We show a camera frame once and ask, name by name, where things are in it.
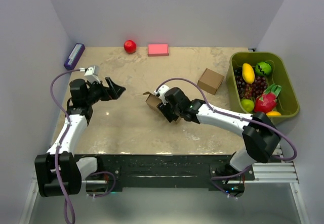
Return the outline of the large brown cardboard box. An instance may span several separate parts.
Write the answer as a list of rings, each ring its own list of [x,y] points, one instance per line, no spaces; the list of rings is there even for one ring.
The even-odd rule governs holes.
[[[144,92],[143,95],[147,96],[145,102],[148,107],[151,108],[154,112],[163,116],[169,123],[180,122],[180,117],[176,115],[175,111],[169,103],[163,104],[162,100],[151,92]]]

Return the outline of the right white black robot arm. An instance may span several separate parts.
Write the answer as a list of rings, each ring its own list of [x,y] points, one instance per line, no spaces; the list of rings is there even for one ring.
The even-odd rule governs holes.
[[[187,122],[216,126],[243,138],[245,148],[235,152],[224,166],[219,167],[217,175],[237,180],[250,165],[267,163],[281,140],[273,130],[241,120],[242,116],[246,116],[274,127],[264,113],[240,115],[213,105],[208,106],[204,100],[191,101],[178,87],[163,85],[153,94],[161,99],[157,109],[169,122],[182,118]]]

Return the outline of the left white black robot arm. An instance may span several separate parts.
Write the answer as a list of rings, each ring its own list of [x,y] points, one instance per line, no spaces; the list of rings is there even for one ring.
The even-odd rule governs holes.
[[[80,78],[70,82],[71,97],[63,128],[54,144],[45,154],[37,155],[34,162],[41,196],[75,195],[88,176],[94,180],[104,176],[105,167],[95,157],[76,160],[74,150],[90,123],[92,106],[98,101],[117,100],[126,90],[110,77],[105,80],[107,86],[100,80],[90,82]]]

